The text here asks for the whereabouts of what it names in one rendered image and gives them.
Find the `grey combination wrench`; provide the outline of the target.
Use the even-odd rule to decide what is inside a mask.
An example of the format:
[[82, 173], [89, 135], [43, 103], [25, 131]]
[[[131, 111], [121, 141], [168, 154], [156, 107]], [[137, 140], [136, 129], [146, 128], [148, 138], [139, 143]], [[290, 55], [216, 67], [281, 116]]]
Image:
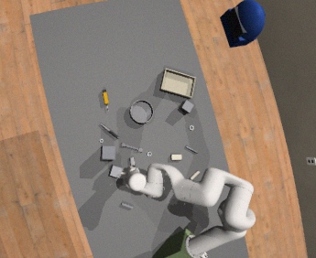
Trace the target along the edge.
[[125, 147], [125, 146], [126, 146], [126, 147], [130, 147], [130, 148], [133, 148], [133, 149], [138, 150], [139, 152], [142, 152], [142, 151], [143, 151], [143, 148], [141, 148], [141, 147], [137, 148], [137, 147], [133, 147], [133, 146], [131, 146], [131, 145], [126, 145], [126, 144], [124, 144], [124, 143], [122, 143], [121, 146], [123, 146], [123, 147]]

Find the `beige open box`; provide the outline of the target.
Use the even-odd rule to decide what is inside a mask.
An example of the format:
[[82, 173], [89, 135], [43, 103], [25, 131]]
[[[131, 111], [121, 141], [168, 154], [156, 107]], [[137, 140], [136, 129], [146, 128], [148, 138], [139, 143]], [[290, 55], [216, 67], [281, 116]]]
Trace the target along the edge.
[[164, 69], [160, 90], [190, 99], [192, 98], [195, 79], [190, 75]]

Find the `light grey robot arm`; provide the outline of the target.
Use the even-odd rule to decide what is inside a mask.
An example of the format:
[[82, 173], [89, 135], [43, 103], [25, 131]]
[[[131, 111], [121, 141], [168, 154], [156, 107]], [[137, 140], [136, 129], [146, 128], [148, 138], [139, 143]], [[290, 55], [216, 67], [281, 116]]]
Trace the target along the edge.
[[138, 169], [131, 171], [135, 174], [131, 175], [128, 181], [125, 178], [126, 184], [134, 191], [153, 198], [162, 196], [166, 172], [176, 199], [203, 207], [215, 205], [223, 185], [230, 187], [227, 198], [217, 210], [223, 226], [214, 226], [196, 236], [190, 235], [186, 238], [186, 250], [193, 258], [206, 258], [207, 251], [244, 237], [246, 230], [256, 222], [254, 212], [248, 209], [254, 188], [246, 180], [213, 167], [204, 171], [201, 181], [185, 179], [177, 168], [164, 164], [150, 164], [146, 175], [139, 173]]

